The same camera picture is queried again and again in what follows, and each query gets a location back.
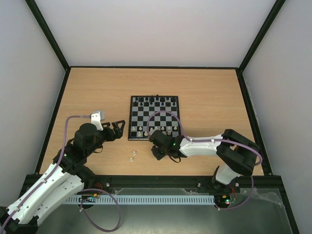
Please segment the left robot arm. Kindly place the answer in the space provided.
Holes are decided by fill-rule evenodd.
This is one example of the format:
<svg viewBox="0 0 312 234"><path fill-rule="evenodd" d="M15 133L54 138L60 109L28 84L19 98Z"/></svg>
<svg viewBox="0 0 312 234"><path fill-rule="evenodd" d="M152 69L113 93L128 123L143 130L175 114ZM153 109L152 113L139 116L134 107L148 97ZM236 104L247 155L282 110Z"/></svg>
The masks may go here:
<svg viewBox="0 0 312 234"><path fill-rule="evenodd" d="M85 123L75 136L63 142L46 172L14 203L0 209L1 233L34 234L48 215L71 196L89 192L90 197L106 191L95 186L96 175L85 166L88 156L105 142L123 136L125 121Z"/></svg>

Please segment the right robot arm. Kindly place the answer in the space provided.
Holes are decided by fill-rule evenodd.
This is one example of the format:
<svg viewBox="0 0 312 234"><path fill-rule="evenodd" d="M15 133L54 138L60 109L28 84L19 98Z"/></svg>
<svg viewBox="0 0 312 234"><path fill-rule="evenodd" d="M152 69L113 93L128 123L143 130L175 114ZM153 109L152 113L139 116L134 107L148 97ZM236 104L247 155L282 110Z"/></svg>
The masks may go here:
<svg viewBox="0 0 312 234"><path fill-rule="evenodd" d="M262 163L259 146L232 129L211 137L168 136L154 130L149 136L151 151L157 160L168 156L179 163L191 156L218 156L223 165L218 166L209 187L223 191L238 176L252 176L254 167Z"/></svg>

